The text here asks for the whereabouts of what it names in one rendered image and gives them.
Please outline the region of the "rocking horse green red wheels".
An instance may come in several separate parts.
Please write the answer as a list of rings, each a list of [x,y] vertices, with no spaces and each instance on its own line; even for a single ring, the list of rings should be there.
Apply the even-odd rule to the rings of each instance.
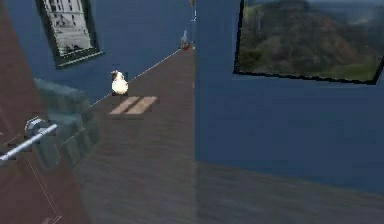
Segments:
[[[188,31],[183,31],[183,36],[180,38],[180,48],[183,50],[188,50],[190,47],[190,42],[187,37]]]

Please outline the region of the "white round toy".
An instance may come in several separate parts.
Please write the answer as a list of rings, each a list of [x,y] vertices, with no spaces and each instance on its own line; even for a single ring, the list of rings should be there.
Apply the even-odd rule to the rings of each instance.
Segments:
[[[115,94],[125,94],[128,91],[128,82],[122,72],[115,70],[111,72],[112,75],[112,91]]]

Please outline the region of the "black framed landscape picture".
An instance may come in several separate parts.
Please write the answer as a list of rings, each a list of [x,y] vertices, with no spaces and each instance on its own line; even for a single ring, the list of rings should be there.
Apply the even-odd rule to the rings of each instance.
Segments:
[[[374,85],[384,0],[241,0],[233,72]]]

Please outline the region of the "black framed grey picture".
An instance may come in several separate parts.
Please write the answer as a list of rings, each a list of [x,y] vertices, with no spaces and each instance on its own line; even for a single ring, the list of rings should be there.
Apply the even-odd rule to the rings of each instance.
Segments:
[[[57,70],[103,54],[91,0],[35,0]]]

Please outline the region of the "brown room door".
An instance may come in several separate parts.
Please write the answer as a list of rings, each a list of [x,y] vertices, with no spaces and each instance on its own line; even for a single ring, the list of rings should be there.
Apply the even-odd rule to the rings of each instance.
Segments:
[[[0,0],[0,156],[27,139],[35,117],[54,124]],[[91,224],[56,130],[0,164],[0,224]]]

